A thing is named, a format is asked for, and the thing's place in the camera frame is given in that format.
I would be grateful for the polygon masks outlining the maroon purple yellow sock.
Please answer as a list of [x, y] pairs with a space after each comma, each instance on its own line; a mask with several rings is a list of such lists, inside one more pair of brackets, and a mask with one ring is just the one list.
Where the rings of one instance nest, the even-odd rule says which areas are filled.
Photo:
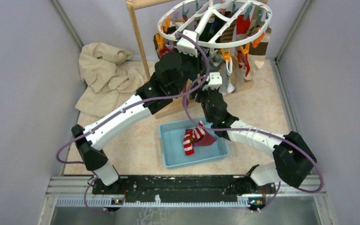
[[199, 139], [194, 139], [193, 145], [194, 146], [210, 146], [212, 145], [217, 138], [213, 135], [211, 135], [209, 132], [207, 132], [204, 136], [202, 136]]

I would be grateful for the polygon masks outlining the red white striped sock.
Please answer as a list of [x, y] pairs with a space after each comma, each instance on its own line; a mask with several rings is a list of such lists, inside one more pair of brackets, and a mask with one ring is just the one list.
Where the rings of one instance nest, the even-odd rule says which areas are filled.
[[183, 138], [183, 149], [186, 156], [193, 155], [195, 153], [193, 141], [199, 139], [206, 134], [205, 129], [196, 127], [193, 129], [186, 129]]

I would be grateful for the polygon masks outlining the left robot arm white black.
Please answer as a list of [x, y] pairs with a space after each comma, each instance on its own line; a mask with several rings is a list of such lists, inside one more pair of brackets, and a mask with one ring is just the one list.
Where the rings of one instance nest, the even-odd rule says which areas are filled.
[[103, 148], [119, 133], [134, 123], [154, 115], [179, 98], [188, 79], [210, 72], [208, 57], [170, 52], [155, 64], [150, 80], [140, 87], [122, 106], [94, 124], [75, 125], [71, 132], [75, 145], [88, 171], [93, 172], [110, 194], [121, 190], [122, 182]]

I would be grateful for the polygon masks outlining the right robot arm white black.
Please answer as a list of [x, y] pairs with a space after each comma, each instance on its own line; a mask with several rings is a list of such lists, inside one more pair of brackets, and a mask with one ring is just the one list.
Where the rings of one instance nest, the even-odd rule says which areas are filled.
[[298, 189], [317, 162], [302, 136], [294, 131], [275, 134], [253, 127], [227, 110], [227, 103], [218, 90], [200, 90], [196, 101], [201, 104], [210, 129], [219, 137], [244, 143], [273, 158], [273, 162], [258, 165], [245, 180], [250, 193], [258, 193], [264, 185], [283, 181]]

